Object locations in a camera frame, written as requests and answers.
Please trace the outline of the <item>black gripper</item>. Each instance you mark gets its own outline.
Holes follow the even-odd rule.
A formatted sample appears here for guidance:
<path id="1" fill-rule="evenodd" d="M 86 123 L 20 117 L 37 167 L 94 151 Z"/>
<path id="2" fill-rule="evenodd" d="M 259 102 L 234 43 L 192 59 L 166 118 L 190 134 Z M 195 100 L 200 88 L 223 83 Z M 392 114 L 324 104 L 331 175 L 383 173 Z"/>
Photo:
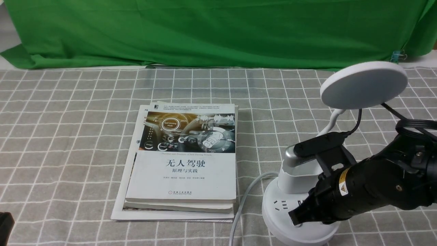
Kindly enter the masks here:
<path id="1" fill-rule="evenodd" d="M 384 206 L 415 209 L 411 179 L 402 159 L 368 158 L 356 165 L 322 175 L 308 196 L 288 215 L 293 225 L 332 224 Z"/>

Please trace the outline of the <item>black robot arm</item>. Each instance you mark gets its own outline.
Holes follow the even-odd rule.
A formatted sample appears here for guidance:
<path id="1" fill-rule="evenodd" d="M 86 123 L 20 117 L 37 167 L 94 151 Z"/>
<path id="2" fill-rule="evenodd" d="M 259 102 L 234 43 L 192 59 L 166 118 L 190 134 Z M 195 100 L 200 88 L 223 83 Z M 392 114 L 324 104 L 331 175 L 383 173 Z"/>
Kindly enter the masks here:
<path id="1" fill-rule="evenodd" d="M 295 145 L 299 158 L 318 161 L 322 174 L 289 216 L 295 225 L 332 224 L 384 206 L 414 210 L 436 203 L 436 143 L 397 135 L 377 154 L 356 162 L 331 132 Z"/>

